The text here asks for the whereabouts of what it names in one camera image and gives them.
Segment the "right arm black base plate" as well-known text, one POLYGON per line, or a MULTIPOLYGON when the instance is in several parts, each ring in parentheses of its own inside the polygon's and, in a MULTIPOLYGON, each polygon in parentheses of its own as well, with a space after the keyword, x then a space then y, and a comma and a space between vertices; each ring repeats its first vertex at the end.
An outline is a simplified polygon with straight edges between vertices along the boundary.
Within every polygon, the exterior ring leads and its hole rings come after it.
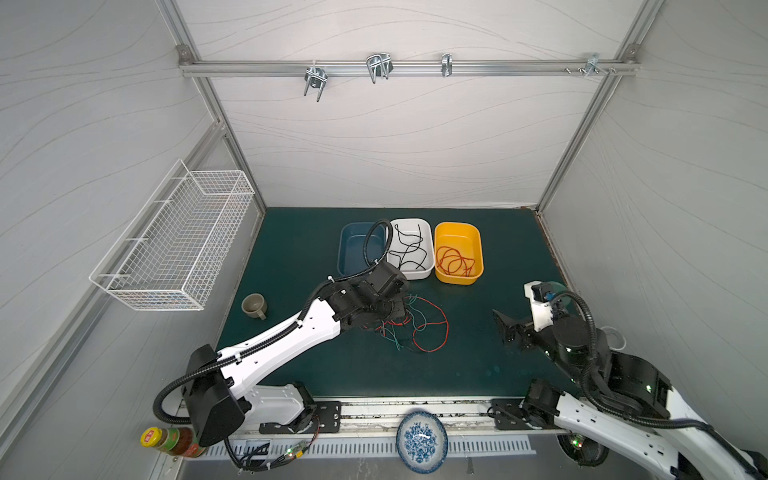
POLYGON ((494 428, 500 431, 541 430, 523 398, 492 398, 486 415, 494 422, 494 428))

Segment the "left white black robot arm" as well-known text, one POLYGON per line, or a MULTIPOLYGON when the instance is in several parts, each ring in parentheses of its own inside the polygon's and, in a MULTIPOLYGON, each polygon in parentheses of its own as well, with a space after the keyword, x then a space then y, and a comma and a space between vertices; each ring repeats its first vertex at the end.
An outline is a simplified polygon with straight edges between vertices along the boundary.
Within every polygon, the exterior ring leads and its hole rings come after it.
POLYGON ((374 327, 406 315, 409 281, 385 255, 367 258, 352 275, 328 277, 302 309, 239 344, 196 349, 186 372, 156 395, 154 416, 189 425, 202 446, 227 439, 248 419, 291 430, 303 428, 317 409, 298 383, 264 386, 262 380, 305 351, 350 329, 374 327))

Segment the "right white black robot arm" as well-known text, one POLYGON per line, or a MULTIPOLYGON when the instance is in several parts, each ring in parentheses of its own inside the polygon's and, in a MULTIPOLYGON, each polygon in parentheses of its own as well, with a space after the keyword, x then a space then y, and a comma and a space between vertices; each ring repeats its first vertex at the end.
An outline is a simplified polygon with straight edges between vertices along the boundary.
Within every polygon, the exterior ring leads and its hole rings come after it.
POLYGON ((649 361, 613 349, 585 300, 555 282, 524 286, 531 317, 492 315, 505 345, 537 349, 577 385, 579 395, 531 381, 519 402, 494 399, 497 429, 555 429, 561 450, 580 466, 611 452, 657 479, 764 479, 767 459, 726 440, 649 361))

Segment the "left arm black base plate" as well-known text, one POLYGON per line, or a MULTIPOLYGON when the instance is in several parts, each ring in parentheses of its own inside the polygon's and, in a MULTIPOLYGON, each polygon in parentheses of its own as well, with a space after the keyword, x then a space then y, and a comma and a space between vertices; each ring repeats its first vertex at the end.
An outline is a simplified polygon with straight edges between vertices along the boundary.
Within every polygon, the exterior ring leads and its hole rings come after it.
POLYGON ((340 401, 312 403, 287 424, 261 423, 259 433, 262 435, 338 433, 341 423, 341 407, 340 401))

